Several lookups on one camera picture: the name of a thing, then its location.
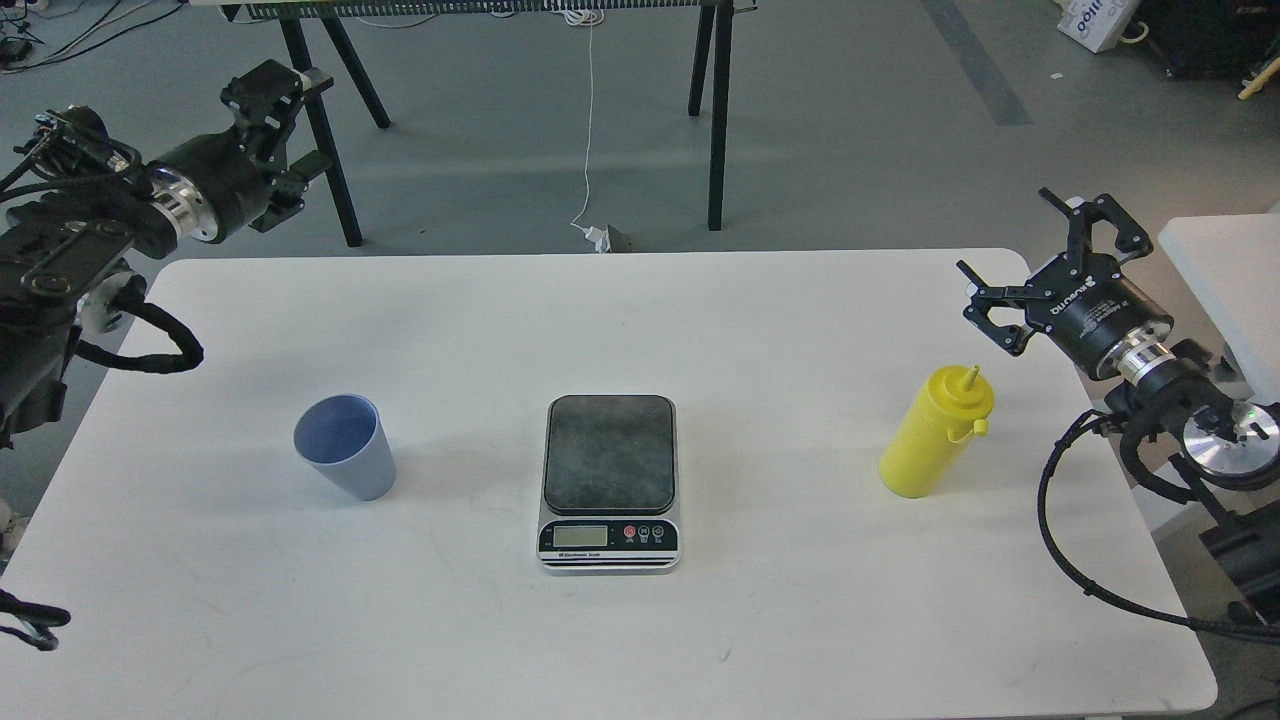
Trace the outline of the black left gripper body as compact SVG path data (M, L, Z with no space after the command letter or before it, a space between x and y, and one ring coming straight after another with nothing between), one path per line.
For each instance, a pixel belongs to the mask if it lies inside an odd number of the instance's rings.
M152 205L178 240L220 243L260 218L271 186L233 131L198 135L150 163Z

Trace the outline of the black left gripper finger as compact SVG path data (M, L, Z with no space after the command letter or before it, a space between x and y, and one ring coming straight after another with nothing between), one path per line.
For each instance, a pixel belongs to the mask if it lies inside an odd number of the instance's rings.
M332 159L312 150L283 170L262 172L268 199L264 209L251 218L250 228L265 233L300 214L305 209L305 192L330 168Z
M333 85L332 76L316 67L297 70L268 59L232 78L220 101L233 117L238 145L256 161L274 161L305 104Z

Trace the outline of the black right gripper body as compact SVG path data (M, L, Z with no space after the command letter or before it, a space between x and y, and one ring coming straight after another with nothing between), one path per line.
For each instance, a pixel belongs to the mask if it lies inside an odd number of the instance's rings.
M1030 327L1092 380L1120 375L1111 356L1133 331L1169 337L1172 316L1123 274L1116 258L1088 252L1083 269L1071 269L1060 254L1030 277Z

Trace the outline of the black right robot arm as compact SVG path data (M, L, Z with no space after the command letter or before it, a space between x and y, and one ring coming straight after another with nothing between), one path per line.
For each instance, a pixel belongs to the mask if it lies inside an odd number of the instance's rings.
M1066 247L1021 284L992 286L966 263L965 318L1016 357L1036 334L1050 338L1092 380L1117 379L1105 410L1078 416L1041 473L1036 516L1050 557L1084 594L1142 618L1235 641L1277 643L1277 509L1240 515L1213 491L1251 492L1277 480L1277 405L1228 395L1211 377L1210 352L1193 340L1166 345L1172 316L1124 274L1153 252L1149 233L1107 193L1070 204L1039 195L1068 219ZM1115 594L1080 571L1048 524L1050 482L1083 434L1119 438L1121 465L1139 486L1174 503L1201 503L1216 527L1210 551L1244 601L1226 621L1183 618Z

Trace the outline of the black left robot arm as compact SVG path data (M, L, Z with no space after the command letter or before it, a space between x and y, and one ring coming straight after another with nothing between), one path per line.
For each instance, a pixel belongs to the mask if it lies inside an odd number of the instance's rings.
M265 60L221 91L232 126L152 161L88 108L37 117L3 178L3 446L63 415L70 360L150 374L195 369L193 332L146 299L129 251L163 259L183 240L220 243L298 214L332 160L288 161L303 106L333 85L320 69Z

